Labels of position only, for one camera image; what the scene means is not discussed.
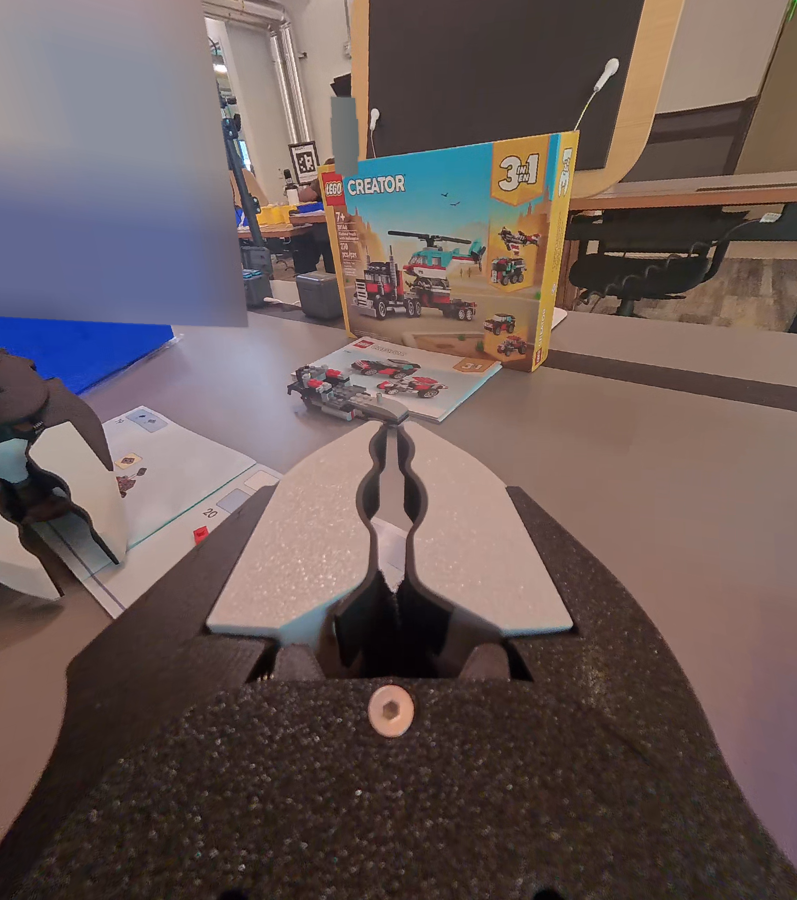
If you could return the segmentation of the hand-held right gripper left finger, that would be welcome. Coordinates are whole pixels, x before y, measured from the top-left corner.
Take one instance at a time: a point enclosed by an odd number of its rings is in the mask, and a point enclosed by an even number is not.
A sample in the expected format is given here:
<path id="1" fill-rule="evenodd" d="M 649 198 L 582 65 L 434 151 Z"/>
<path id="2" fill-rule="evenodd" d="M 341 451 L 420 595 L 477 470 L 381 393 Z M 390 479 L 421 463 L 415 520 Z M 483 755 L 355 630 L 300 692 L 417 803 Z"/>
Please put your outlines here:
<path id="1" fill-rule="evenodd" d="M 326 616 L 376 562 L 362 485 L 379 485 L 387 426 L 366 422 L 286 472 L 206 620 L 210 632 L 320 644 Z"/>

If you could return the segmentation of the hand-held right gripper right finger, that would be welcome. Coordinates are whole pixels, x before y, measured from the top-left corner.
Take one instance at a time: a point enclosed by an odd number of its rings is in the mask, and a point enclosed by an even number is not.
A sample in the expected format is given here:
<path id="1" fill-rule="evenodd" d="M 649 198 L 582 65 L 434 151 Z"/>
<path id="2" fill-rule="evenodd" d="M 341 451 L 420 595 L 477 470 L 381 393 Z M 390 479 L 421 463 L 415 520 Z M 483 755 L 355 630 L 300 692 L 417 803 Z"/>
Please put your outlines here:
<path id="1" fill-rule="evenodd" d="M 415 588 L 500 636 L 567 632 L 561 599 L 505 483 L 470 453 L 416 423 L 398 433 Z"/>

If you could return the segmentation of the grey red toy brick car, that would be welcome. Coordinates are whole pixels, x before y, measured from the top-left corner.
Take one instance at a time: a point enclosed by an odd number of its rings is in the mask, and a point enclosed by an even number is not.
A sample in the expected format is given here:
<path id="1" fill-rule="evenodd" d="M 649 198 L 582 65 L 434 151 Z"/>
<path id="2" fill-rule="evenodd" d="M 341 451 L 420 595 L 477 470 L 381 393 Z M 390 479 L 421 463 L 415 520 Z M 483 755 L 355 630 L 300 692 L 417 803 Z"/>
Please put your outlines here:
<path id="1" fill-rule="evenodd" d="M 350 377 L 328 366 L 300 366 L 292 374 L 288 394 L 297 394 L 308 409 L 315 408 L 339 420 L 369 420 L 398 426 L 410 417 L 400 402 L 369 394 Z"/>

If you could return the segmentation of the grey desk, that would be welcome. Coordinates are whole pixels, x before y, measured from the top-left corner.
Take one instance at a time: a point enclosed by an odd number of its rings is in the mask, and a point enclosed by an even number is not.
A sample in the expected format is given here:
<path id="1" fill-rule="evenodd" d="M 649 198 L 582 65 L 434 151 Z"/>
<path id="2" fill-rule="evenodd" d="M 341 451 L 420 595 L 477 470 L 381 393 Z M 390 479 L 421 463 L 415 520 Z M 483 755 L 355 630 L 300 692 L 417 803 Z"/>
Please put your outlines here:
<path id="1" fill-rule="evenodd" d="M 87 393 L 100 420 L 146 406 L 281 473 L 336 437 L 285 396 L 342 332 L 250 313 Z M 548 365 L 503 371 L 427 425 L 519 486 L 654 620 L 730 770 L 797 867 L 797 410 L 696 393 L 795 388 L 797 336 L 572 313 Z M 47 763 L 65 669 L 110 623 L 74 583 L 42 606 L 0 585 L 0 839 Z"/>

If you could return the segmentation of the open building instruction booklet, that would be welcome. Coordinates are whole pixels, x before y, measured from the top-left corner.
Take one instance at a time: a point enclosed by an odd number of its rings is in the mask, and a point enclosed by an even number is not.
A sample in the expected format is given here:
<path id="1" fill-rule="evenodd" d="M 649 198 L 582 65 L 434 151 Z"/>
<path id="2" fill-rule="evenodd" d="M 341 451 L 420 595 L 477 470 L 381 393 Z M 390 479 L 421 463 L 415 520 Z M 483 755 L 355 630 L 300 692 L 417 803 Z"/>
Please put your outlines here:
<path id="1" fill-rule="evenodd" d="M 281 474 L 146 407 L 105 422 L 103 429 L 125 512 L 125 561 L 111 563 L 75 516 L 39 529 L 115 619 Z"/>

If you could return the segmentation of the blue plastic crate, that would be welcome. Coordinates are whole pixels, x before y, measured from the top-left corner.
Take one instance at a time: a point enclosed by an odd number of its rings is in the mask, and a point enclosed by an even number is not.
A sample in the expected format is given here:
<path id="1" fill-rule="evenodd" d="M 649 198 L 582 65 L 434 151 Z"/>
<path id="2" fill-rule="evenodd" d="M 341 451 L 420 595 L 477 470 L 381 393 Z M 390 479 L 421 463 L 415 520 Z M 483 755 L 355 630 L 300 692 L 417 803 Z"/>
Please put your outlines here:
<path id="1" fill-rule="evenodd" d="M 0 318 L 0 348 L 81 394 L 167 345 L 172 327 Z"/>

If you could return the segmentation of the closed toy instruction booklet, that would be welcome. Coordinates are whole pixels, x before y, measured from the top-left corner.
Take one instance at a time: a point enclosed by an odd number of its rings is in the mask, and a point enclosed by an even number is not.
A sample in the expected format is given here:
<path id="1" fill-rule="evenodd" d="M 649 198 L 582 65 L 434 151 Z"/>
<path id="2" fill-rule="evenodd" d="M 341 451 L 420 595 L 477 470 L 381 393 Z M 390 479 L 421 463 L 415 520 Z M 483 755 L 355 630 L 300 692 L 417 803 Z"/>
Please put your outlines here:
<path id="1" fill-rule="evenodd" d="M 337 369 L 369 394 L 402 403 L 410 415 L 436 422 L 501 370 L 499 362 L 358 338 L 306 366 Z"/>

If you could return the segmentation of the dark box with teal print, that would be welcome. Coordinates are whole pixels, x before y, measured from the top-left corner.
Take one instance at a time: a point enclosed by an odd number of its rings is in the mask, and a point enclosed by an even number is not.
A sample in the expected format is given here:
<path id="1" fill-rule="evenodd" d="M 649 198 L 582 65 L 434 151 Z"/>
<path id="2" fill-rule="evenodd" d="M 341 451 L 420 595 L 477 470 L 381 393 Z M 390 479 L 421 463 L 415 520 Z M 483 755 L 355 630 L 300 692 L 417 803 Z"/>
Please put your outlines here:
<path id="1" fill-rule="evenodd" d="M 308 319 L 332 322 L 343 319 L 340 282 L 335 274 L 311 272 L 295 278 L 299 304 Z"/>

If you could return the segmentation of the black office chair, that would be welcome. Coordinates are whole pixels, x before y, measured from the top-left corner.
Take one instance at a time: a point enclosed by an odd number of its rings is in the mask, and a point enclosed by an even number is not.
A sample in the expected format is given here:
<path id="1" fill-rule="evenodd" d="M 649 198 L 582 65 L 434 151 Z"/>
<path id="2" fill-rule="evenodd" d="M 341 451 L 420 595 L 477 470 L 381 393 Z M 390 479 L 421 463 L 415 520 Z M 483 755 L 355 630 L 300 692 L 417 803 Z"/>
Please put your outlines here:
<path id="1" fill-rule="evenodd" d="M 610 209 L 571 216 L 567 235 L 580 245 L 569 282 L 581 300 L 619 301 L 635 315 L 641 300 L 678 300 L 719 272 L 746 210 L 720 206 Z"/>

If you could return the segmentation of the yellow toy set box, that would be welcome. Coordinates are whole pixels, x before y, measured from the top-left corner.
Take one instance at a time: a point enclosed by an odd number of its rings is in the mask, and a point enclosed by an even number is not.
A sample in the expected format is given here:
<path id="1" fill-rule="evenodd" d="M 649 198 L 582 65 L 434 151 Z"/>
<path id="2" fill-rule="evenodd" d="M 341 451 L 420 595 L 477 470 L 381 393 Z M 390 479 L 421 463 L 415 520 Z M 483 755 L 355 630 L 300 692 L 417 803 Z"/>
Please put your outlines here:
<path id="1" fill-rule="evenodd" d="M 580 134 L 319 171 L 351 338 L 533 372 L 548 355 Z"/>

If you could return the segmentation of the wood top black frame desk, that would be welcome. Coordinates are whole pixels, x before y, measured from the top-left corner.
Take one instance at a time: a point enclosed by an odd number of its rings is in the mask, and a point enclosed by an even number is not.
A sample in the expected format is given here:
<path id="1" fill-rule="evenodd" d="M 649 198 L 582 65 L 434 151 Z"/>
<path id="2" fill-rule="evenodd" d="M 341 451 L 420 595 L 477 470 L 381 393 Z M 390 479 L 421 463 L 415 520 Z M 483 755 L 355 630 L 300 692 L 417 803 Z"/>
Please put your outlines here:
<path id="1" fill-rule="evenodd" d="M 601 213 L 610 209 L 695 206 L 720 206 L 724 210 L 748 213 L 748 222 L 730 239 L 722 264 L 737 243 L 797 244 L 797 171 L 622 182 L 600 194 L 574 201 L 570 218 L 579 212 Z M 580 245 L 567 233 L 566 240 L 569 282 L 569 269 L 580 255 Z M 569 284 L 571 290 L 578 291 L 580 299 L 581 291 Z M 797 309 L 786 331 L 797 334 Z"/>

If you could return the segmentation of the black panel with wood frame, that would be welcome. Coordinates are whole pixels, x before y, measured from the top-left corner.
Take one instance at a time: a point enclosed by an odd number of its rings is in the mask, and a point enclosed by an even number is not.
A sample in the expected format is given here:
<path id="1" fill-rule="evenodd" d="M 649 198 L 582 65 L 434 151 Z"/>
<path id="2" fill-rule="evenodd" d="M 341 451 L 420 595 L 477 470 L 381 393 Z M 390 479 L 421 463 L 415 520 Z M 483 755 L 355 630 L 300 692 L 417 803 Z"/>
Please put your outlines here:
<path id="1" fill-rule="evenodd" d="M 353 2 L 359 160 L 581 128 L 573 197 L 648 143 L 682 1 Z"/>

